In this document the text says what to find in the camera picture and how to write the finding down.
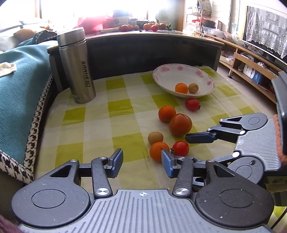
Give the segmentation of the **red cherry tomato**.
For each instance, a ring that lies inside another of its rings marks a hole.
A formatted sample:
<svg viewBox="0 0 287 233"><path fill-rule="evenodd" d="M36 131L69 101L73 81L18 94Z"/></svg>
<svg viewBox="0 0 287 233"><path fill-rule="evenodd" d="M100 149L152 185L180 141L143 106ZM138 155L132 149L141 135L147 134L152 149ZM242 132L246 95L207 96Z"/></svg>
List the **red cherry tomato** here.
<svg viewBox="0 0 287 233"><path fill-rule="evenodd" d="M201 107L199 100L194 98L188 98L185 101L185 107L190 111L198 111Z"/></svg>
<svg viewBox="0 0 287 233"><path fill-rule="evenodd" d="M185 141L177 141L171 148L171 153L174 156L185 157L189 153L189 145Z"/></svg>

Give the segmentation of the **large red apple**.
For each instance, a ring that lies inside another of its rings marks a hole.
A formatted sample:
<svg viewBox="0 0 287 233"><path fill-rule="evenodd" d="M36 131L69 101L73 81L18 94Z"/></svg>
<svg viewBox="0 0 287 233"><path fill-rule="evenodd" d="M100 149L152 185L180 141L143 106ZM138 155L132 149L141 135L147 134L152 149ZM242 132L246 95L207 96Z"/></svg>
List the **large red apple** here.
<svg viewBox="0 0 287 233"><path fill-rule="evenodd" d="M175 114L169 122L169 131L174 136L184 136L190 132L192 121L185 114Z"/></svg>

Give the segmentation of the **brown kiwi fruit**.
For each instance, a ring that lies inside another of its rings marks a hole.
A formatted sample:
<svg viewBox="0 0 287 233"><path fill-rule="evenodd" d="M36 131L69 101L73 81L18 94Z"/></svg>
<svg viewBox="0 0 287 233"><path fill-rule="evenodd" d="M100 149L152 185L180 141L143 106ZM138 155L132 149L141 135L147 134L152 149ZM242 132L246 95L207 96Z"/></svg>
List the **brown kiwi fruit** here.
<svg viewBox="0 0 287 233"><path fill-rule="evenodd" d="M148 142L153 145L156 142L162 142L163 141L163 134L160 132L151 132L148 135Z"/></svg>
<svg viewBox="0 0 287 233"><path fill-rule="evenodd" d="M192 94L197 93L197 91L199 90L199 86L196 83L191 83L188 86L188 91Z"/></svg>

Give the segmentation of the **orange tangerine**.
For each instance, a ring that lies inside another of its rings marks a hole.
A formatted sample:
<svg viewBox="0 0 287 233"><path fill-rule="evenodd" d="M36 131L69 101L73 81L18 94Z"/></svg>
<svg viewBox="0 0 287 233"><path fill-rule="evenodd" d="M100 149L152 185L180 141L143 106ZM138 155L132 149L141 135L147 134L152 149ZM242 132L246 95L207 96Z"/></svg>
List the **orange tangerine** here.
<svg viewBox="0 0 287 233"><path fill-rule="evenodd" d="M175 91L182 94L188 93L188 86L184 83L178 83L175 86Z"/></svg>
<svg viewBox="0 0 287 233"><path fill-rule="evenodd" d="M159 109L158 117L161 122L169 123L173 116L176 115L174 107L166 105Z"/></svg>
<svg viewBox="0 0 287 233"><path fill-rule="evenodd" d="M161 151L162 150L170 150L168 144L164 143L164 142L156 142L154 144L151 145L150 150L149 150L149 154L150 157L155 161L155 162L161 162Z"/></svg>

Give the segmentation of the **wooden tv cabinet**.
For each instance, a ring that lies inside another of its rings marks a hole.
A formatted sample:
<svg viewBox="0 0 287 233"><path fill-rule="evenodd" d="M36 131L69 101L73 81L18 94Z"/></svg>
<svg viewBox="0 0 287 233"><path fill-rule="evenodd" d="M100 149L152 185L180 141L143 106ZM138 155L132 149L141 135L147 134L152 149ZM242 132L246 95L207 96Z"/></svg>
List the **wooden tv cabinet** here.
<svg viewBox="0 0 287 233"><path fill-rule="evenodd" d="M232 77L233 73L237 74L242 79L244 79L249 84L251 84L253 87L255 87L258 91L260 91L262 94L264 94L272 102L274 103L276 102L275 94L271 90L266 89L262 85L256 83L254 80L252 80L252 78L244 74L243 71L239 71L238 67L242 63L246 64L247 66L251 68L251 70L259 72L260 74L265 76L269 81L276 78L276 76L278 75L278 72L283 71L280 67L266 60L264 57L259 56L255 54L254 52L242 46L239 46L235 43L232 43L227 40L220 39L218 37L211 36L208 34L203 34L201 32L196 32L196 34L204 36L209 39L213 39L217 42L221 42L228 48L233 47L235 49L234 54L233 54L233 57L234 57L233 62L231 64L228 64L224 61L219 61L221 64L223 64L230 70L229 76Z"/></svg>

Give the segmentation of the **white floral bowl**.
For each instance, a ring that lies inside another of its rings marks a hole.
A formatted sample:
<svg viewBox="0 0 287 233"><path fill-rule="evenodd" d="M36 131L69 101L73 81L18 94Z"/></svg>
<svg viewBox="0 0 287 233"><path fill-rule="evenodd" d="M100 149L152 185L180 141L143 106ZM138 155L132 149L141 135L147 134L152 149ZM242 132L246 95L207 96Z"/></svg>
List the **white floral bowl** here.
<svg viewBox="0 0 287 233"><path fill-rule="evenodd" d="M184 64L165 64L157 67L153 73L154 82L163 90L181 98L199 98L211 94L216 84L212 77L205 71ZM177 84L197 84L198 91L195 93L179 93L175 90Z"/></svg>

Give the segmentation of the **green checkered tablecloth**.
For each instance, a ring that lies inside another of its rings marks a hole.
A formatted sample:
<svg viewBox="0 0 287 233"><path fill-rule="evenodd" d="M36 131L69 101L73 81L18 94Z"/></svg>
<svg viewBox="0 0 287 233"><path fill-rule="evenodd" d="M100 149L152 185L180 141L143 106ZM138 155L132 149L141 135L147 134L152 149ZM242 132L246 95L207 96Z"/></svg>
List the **green checkered tablecloth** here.
<svg viewBox="0 0 287 233"><path fill-rule="evenodd" d="M96 98L76 104L70 90L59 93L48 117L36 159L34 177L39 178L70 159L89 163L110 156L117 148L124 152L118 176L110 180L118 189L172 189L174 180L166 176L160 163L149 155L148 135L160 132L169 146L178 141L168 125L158 118L161 107L173 106L190 117L192 132L202 132L224 117L262 112L276 113L275 104L237 75L227 77L227 69L205 68L215 81L215 91L199 99L201 108L189 111L183 98L157 86L151 72L128 74L95 81Z"/></svg>

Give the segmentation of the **white lace cover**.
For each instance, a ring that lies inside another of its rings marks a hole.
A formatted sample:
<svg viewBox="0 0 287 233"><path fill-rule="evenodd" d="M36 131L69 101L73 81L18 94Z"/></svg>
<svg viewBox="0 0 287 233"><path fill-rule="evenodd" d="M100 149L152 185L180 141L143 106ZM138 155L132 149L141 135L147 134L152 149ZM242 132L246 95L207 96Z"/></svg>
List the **white lace cover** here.
<svg viewBox="0 0 287 233"><path fill-rule="evenodd" d="M286 57L286 18L248 6L244 40L261 44L284 59Z"/></svg>

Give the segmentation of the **teal sofa blanket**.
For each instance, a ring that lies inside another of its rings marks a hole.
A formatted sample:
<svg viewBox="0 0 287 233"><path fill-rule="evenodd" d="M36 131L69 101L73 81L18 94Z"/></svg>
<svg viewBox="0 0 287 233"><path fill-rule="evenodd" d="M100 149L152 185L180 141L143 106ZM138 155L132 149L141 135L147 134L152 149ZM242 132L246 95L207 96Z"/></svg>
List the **teal sofa blanket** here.
<svg viewBox="0 0 287 233"><path fill-rule="evenodd" d="M48 43L27 45L1 54L16 72L1 77L1 150L20 164L37 103L51 74Z"/></svg>

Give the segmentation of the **dark coffee table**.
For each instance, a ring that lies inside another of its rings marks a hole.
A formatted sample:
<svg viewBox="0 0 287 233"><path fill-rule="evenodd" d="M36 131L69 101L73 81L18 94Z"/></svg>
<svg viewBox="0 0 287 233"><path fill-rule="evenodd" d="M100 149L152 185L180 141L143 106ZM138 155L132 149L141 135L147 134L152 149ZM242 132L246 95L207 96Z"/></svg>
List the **dark coffee table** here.
<svg viewBox="0 0 287 233"><path fill-rule="evenodd" d="M216 70L223 44L177 31L129 31L86 36L93 80L178 63Z"/></svg>

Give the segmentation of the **cream cloth on sofa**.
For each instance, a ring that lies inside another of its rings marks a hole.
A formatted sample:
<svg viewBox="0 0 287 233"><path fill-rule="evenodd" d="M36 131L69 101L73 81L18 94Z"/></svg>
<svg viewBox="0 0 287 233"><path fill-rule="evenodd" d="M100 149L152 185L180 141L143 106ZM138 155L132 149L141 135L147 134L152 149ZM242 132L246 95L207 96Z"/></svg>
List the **cream cloth on sofa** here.
<svg viewBox="0 0 287 233"><path fill-rule="evenodd" d="M17 66L14 63L3 62L0 63L0 77L16 72Z"/></svg>

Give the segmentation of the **stainless steel thermos bottle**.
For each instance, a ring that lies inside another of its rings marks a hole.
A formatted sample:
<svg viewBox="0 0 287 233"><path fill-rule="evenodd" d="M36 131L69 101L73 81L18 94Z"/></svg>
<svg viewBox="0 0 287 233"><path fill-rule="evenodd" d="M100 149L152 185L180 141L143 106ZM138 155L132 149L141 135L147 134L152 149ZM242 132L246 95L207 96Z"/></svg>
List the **stainless steel thermos bottle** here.
<svg viewBox="0 0 287 233"><path fill-rule="evenodd" d="M96 91L90 75L84 28L58 34L57 42L74 101L78 104L92 101Z"/></svg>

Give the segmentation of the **orange brown cushion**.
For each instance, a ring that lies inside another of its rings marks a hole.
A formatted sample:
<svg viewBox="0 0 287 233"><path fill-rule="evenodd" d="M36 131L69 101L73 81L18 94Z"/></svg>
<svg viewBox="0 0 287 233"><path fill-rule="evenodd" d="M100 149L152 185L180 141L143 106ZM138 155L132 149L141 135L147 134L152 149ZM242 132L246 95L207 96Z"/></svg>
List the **orange brown cushion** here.
<svg viewBox="0 0 287 233"><path fill-rule="evenodd" d="M32 29L21 29L17 32L14 33L14 36L19 40L19 41L25 41L28 40L30 38L33 38L35 35L35 31L33 31Z"/></svg>

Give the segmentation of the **red plastic bag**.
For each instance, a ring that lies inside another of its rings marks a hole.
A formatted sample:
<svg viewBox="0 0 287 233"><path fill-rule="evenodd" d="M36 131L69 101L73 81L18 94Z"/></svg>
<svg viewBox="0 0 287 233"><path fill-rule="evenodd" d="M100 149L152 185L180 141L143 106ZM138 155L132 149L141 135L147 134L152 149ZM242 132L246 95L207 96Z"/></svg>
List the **red plastic bag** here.
<svg viewBox="0 0 287 233"><path fill-rule="evenodd" d="M80 17L75 28L84 28L85 34L92 34L102 29L114 27L114 22L110 16Z"/></svg>

